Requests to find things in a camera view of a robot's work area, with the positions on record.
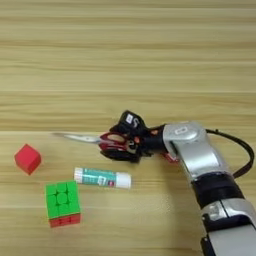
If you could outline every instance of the red cube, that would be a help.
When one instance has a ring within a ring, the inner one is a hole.
[[[34,148],[26,144],[16,155],[16,164],[30,175],[41,163],[41,155]]]

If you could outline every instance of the red scissor handle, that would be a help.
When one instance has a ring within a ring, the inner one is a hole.
[[[102,142],[99,144],[101,150],[117,149],[120,151],[126,150],[127,139],[117,132],[107,132],[100,136]]]

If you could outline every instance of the black cable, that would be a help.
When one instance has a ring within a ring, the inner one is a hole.
[[[239,139],[239,138],[237,138],[235,136],[232,136],[232,135],[220,132],[218,129],[217,130],[206,129],[206,132],[210,133],[210,134],[219,135],[221,137],[224,137],[224,138],[227,138],[229,140],[232,140],[233,142],[235,142],[238,145],[240,145],[241,147],[243,147],[244,150],[248,153],[248,155],[250,157],[250,160],[249,160],[249,162],[246,165],[244,165],[242,168],[240,168],[239,170],[237,170],[233,174],[235,179],[243,176],[244,174],[246,174],[247,172],[250,171],[250,169],[253,166],[255,155],[254,155],[254,151],[253,151],[252,147],[248,143],[246,143],[245,141],[243,141],[243,140],[241,140],[241,139]]]

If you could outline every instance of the metal arm segment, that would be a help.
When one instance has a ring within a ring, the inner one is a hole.
[[[168,124],[163,141],[171,156],[180,159],[201,207],[204,255],[256,255],[256,212],[205,129],[196,122]]]

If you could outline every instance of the green rubik's cube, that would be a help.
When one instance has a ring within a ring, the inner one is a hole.
[[[46,185],[46,203],[51,227],[80,223],[81,211],[75,181]]]

